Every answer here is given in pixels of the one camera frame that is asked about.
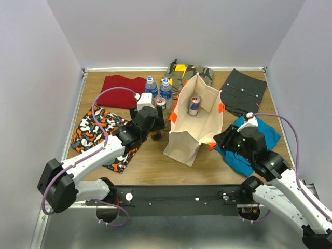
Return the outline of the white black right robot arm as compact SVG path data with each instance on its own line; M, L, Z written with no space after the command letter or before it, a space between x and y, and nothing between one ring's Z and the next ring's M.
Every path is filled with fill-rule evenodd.
M231 124L213 138L219 147L243 156L259 176L284 196L279 197L260 179L251 176L239 187L242 202L262 204L284 219L301 234L307 248L331 248L331 211L299 181L282 156L267 149L265 136L257 127L239 128Z

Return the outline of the red tab can front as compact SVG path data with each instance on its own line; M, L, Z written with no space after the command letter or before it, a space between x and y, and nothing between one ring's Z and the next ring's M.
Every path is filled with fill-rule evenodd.
M167 107L167 101L166 101L166 99L163 98L163 97L160 97L160 96L157 97L155 99L155 106L156 106L156 108L159 108L161 110L165 110L166 107Z

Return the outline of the beige canvas tote bag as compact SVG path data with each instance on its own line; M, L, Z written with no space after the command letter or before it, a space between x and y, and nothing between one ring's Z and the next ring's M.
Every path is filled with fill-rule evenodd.
M180 163L192 166L201 144L214 149L214 135L223 127L225 105L220 91L208 86L199 74L186 81L179 92L169 116L170 131L168 144L163 152ZM188 113L189 99L193 94L201 97L196 116Z

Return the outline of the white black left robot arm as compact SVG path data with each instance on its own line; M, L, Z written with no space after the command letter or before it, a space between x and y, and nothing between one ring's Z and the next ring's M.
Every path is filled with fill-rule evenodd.
M61 213L73 203L86 200L111 204L115 198L112 182L107 178L85 181L85 177L96 168L140 147L150 132L163 127L162 110L144 106L131 121L116 129L97 146L61 162L57 159L47 162L37 185L43 195L43 212L47 215Z

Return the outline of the Pocari Sweat bottle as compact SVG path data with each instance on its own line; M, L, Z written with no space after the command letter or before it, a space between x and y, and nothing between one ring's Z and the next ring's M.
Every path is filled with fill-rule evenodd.
M151 93L153 98L158 96L158 86L152 76L146 78L145 92Z
M172 85L169 79L164 78L159 89L160 96L166 100L166 108L170 110L172 107Z

